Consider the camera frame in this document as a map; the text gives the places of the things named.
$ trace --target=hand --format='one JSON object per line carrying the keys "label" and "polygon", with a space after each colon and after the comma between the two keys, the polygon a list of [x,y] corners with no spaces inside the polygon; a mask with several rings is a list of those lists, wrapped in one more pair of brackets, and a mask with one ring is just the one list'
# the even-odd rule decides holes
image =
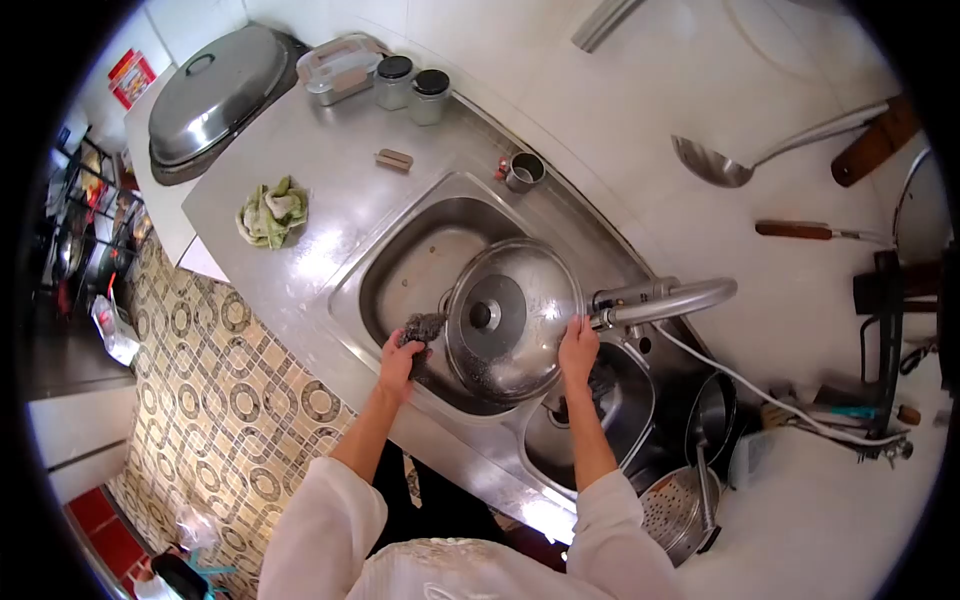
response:
{"label": "hand", "polygon": [[568,390],[586,388],[598,349],[600,338],[590,328],[590,319],[574,315],[566,324],[566,334],[560,342],[560,372]]}
{"label": "hand", "polygon": [[397,329],[390,334],[390,339],[383,345],[383,354],[380,358],[380,379],[376,387],[397,403],[406,402],[413,391],[413,382],[409,380],[410,370],[413,368],[413,356],[426,347],[423,342],[410,342],[403,348],[397,346],[397,340],[403,329]]}

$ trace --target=plastic bag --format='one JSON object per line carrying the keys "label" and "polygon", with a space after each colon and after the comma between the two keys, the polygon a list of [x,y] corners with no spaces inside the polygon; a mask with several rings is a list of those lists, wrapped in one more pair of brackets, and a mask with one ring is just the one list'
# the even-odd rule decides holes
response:
{"label": "plastic bag", "polygon": [[113,294],[110,294],[110,300],[103,296],[94,299],[90,316],[104,340],[107,353],[124,367],[129,367],[136,352],[140,350],[140,339],[136,335],[136,329],[130,324],[127,311],[117,307]]}
{"label": "plastic bag", "polygon": [[216,516],[205,513],[191,504],[177,508],[177,527],[180,529],[180,545],[187,550],[212,548],[220,541]]}

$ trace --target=glass jar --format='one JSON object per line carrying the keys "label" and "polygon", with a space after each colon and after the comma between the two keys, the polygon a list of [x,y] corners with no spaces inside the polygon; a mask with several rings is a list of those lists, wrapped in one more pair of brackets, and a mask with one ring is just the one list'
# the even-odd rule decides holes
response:
{"label": "glass jar", "polygon": [[387,57],[376,66],[373,76],[373,93],[376,103],[386,110],[407,106],[410,97],[410,80],[414,78],[413,62],[401,56]]}
{"label": "glass jar", "polygon": [[450,96],[450,78],[437,69],[425,69],[417,74],[410,87],[407,110],[417,125],[440,123],[444,105]]}

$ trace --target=sponge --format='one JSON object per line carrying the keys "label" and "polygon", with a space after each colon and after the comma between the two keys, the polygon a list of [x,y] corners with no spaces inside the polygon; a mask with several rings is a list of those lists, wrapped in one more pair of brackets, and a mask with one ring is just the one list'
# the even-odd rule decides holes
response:
{"label": "sponge", "polygon": [[414,354],[414,366],[410,370],[410,378],[422,383],[426,378],[426,345],[436,340],[444,330],[446,315],[444,313],[414,313],[403,326],[403,333],[396,341],[401,347],[409,342],[423,342],[424,348]]}

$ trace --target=metal cup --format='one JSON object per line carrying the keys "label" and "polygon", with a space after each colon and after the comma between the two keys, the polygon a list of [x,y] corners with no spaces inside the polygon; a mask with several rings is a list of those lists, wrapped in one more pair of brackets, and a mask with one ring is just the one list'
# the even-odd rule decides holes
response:
{"label": "metal cup", "polygon": [[546,176],[543,161],[528,152],[520,152],[507,163],[504,183],[517,194],[526,194]]}

